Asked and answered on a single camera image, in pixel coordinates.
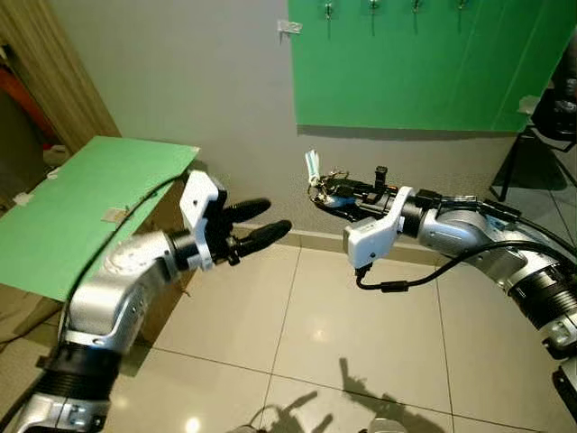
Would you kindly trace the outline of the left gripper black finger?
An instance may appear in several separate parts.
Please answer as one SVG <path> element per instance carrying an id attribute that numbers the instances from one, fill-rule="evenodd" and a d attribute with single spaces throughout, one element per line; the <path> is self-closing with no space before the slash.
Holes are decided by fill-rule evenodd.
<path id="1" fill-rule="evenodd" d="M 236 202 L 234 205 L 224 207 L 222 219 L 227 226 L 247 222 L 271 208 L 270 199 L 252 198 Z"/>
<path id="2" fill-rule="evenodd" d="M 262 251 L 272 244 L 279 242 L 292 230 L 292 223 L 289 220 L 277 220 L 267 226 L 260 226 L 249 232 L 247 236 L 240 236 L 236 239 L 236 262 L 242 257 Z"/>

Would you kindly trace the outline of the green table board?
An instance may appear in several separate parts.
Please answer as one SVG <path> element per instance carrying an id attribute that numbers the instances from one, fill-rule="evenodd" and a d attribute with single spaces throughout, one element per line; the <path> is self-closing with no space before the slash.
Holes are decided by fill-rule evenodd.
<path id="1" fill-rule="evenodd" d="M 23 206 L 0 217 L 0 286 L 65 300 L 115 223 L 110 209 L 136 205 L 178 176 L 199 149 L 96 136 L 46 179 Z"/>

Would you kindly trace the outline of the black folding chair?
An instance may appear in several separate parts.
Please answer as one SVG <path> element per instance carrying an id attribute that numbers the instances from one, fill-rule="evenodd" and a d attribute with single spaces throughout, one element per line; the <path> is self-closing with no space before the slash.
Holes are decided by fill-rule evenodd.
<path id="1" fill-rule="evenodd" d="M 539 142 L 560 152 L 569 152 L 577 143 L 577 55 L 574 46 L 576 41 L 572 38 L 566 44 L 544 94 L 535 103 L 530 121 L 508 149 L 506 160 L 496 174 L 501 189 L 497 190 L 493 185 L 488 189 L 501 202 L 507 199 L 519 150 L 525 143 Z"/>

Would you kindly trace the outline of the robot's grey right leg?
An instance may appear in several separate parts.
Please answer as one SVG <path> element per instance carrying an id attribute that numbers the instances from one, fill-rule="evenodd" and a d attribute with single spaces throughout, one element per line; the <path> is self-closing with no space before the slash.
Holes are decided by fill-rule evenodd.
<path id="1" fill-rule="evenodd" d="M 409 433 L 407 426 L 390 418 L 374 418 L 362 433 Z"/>

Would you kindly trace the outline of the wooden wardrobe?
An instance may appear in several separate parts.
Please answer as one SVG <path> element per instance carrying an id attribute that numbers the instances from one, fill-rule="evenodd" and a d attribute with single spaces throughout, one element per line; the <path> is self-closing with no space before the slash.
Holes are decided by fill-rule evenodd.
<path id="1" fill-rule="evenodd" d="M 0 0 L 0 65 L 28 90 L 52 143 L 78 152 L 121 136 L 49 0 Z"/>

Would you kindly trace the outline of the orange board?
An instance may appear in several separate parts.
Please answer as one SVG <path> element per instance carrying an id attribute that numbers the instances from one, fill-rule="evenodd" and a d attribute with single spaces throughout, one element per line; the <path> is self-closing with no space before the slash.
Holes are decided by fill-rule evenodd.
<path id="1" fill-rule="evenodd" d="M 0 90 L 3 90 L 26 115 L 36 124 L 38 131 L 49 135 L 49 129 L 45 124 L 44 115 L 36 100 L 32 98 L 29 90 L 22 81 L 7 67 L 0 65 Z"/>

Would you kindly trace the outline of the green wall board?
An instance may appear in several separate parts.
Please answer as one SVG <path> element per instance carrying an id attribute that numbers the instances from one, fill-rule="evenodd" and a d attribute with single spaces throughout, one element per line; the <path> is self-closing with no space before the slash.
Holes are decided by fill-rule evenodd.
<path id="1" fill-rule="evenodd" d="M 286 0 L 302 24 L 291 44 L 300 126 L 515 133 L 542 96 L 576 28 L 576 0 Z"/>

